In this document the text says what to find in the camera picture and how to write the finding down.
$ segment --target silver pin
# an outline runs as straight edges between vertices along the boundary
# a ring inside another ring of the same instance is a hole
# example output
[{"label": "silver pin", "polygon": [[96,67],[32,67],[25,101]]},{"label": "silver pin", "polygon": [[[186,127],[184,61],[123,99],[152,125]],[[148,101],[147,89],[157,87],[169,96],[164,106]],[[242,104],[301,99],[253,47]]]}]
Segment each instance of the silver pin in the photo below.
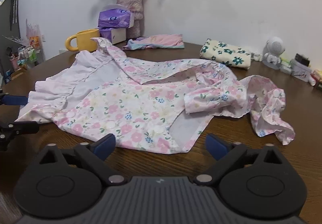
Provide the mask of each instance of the silver pin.
[{"label": "silver pin", "polygon": [[212,176],[210,176],[210,175],[208,175],[208,174],[201,174],[201,175],[198,175],[198,176],[196,177],[196,179],[197,179],[197,181],[199,181],[199,182],[204,182],[204,183],[206,183],[206,182],[210,182],[210,181],[212,181],[212,180],[213,180]]},{"label": "silver pin", "polygon": [[121,175],[112,175],[108,178],[111,183],[121,183],[124,181],[124,177]]}]

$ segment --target textured vase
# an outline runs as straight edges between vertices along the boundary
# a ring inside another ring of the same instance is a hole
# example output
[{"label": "textured vase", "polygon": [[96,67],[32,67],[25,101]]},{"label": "textured vase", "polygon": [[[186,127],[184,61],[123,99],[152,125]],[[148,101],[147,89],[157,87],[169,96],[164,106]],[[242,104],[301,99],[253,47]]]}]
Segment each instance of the textured vase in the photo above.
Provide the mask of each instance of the textured vase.
[{"label": "textured vase", "polygon": [[139,20],[143,18],[142,0],[116,0],[116,3],[125,6],[134,14],[134,25],[126,31],[127,39],[140,37],[141,30]]}]

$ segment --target blue flower print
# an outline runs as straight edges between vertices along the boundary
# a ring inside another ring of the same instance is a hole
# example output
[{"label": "blue flower print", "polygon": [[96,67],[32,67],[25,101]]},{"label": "blue flower print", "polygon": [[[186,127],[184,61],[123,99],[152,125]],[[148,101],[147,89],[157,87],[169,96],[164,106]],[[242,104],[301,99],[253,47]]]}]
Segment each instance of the blue flower print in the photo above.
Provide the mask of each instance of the blue flower print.
[{"label": "blue flower print", "polygon": [[218,46],[224,48],[225,46],[227,46],[227,44],[219,41]]},{"label": "blue flower print", "polygon": [[150,137],[147,137],[147,138],[145,138],[145,141],[146,141],[147,143],[152,143],[152,142],[153,142],[153,139],[151,139]]},{"label": "blue flower print", "polygon": [[201,48],[201,51],[200,51],[200,52],[204,52],[204,53],[206,53],[207,49],[208,49],[208,47],[204,45],[204,46]]},{"label": "blue flower print", "polygon": [[224,49],[223,51],[226,52],[226,53],[228,53],[228,54],[232,54],[233,53],[233,51],[230,50],[230,49]]},{"label": "blue flower print", "polygon": [[236,65],[242,64],[244,61],[242,58],[234,57],[233,62],[235,62]]},{"label": "blue flower print", "polygon": [[224,65],[226,65],[226,66],[228,66],[228,67],[232,66],[232,64],[230,64],[230,63],[229,63],[229,61],[226,61],[226,62],[224,62],[224,61],[223,61],[223,62],[222,62],[222,64],[224,64]]},{"label": "blue flower print", "polygon": [[260,131],[260,132],[258,132],[258,136],[260,136],[260,137],[264,137],[264,136],[265,136],[265,131]]},{"label": "blue flower print", "polygon": [[131,119],[131,118],[132,118],[131,112],[126,113],[126,114],[125,114],[125,118],[126,118],[126,119]]},{"label": "blue flower print", "polygon": [[221,99],[222,99],[223,101],[226,101],[226,100],[228,99],[228,96],[227,96],[226,94],[223,94],[223,95],[221,96]]}]

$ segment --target folded pastel garment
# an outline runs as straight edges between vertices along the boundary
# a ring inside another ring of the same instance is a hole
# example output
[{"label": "folded pastel garment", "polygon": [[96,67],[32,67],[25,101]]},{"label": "folded pastel garment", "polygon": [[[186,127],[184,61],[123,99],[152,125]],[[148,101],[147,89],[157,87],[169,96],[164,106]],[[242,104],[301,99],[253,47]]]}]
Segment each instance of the folded pastel garment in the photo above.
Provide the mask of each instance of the folded pastel garment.
[{"label": "folded pastel garment", "polygon": [[213,39],[207,39],[201,48],[200,57],[215,60],[228,67],[249,68],[251,65],[250,52]]},{"label": "folded pastel garment", "polygon": [[181,34],[155,35],[147,38],[130,39],[124,50],[138,49],[184,49]]}]

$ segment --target dark brown tabletop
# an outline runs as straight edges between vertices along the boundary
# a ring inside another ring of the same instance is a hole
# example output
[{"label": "dark brown tabletop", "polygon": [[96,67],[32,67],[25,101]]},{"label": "dark brown tabletop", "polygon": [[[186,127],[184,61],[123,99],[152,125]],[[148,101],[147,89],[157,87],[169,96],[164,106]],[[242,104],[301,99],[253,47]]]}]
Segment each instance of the dark brown tabletop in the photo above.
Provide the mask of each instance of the dark brown tabletop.
[{"label": "dark brown tabletop", "polygon": [[[185,49],[153,49],[127,51],[129,57],[165,61],[183,58],[199,58],[200,45],[185,43]],[[36,81],[45,80],[68,68],[76,53],[65,52],[24,73],[4,87],[12,95],[28,96]],[[308,83],[288,76],[280,71],[253,62],[249,70],[232,68],[238,79],[249,75],[270,78],[286,94],[286,109],[281,118],[295,130],[293,142],[283,146],[271,134],[258,137],[251,126],[249,115],[240,119],[215,117],[203,131],[188,153],[162,155],[124,148],[116,148],[107,163],[126,176],[195,176],[212,165],[215,160],[205,150],[204,141],[208,133],[215,133],[227,141],[239,141],[252,148],[261,148],[266,143],[276,145],[303,178],[308,197],[300,217],[308,223],[322,222],[322,92]],[[10,122],[17,118],[19,107],[2,105],[0,120]],[[54,123],[43,124],[34,135],[15,138],[8,151],[0,152],[0,223],[13,223],[20,216],[12,190],[19,176],[33,156],[48,143],[59,148],[70,148],[84,139],[61,131]]]}]

